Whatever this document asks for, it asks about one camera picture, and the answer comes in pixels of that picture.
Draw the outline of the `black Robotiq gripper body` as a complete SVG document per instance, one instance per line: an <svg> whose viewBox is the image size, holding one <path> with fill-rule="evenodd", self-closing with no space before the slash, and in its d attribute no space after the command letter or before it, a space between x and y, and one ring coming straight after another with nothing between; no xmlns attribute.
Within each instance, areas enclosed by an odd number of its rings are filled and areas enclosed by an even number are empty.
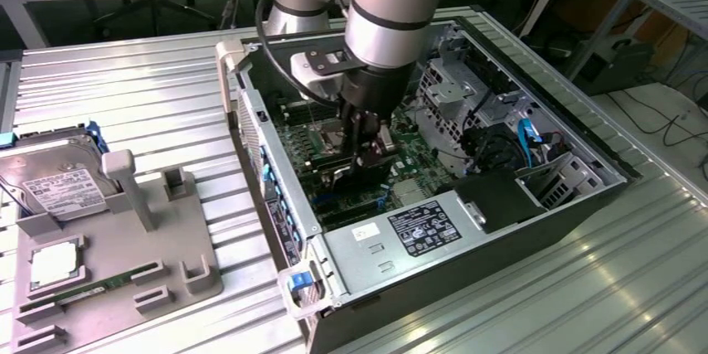
<svg viewBox="0 0 708 354"><path fill-rule="evenodd" d="M389 120L398 107L409 79L413 63L388 69L366 66L344 72L341 97L341 116L356 111L377 115L378 119Z"/></svg>

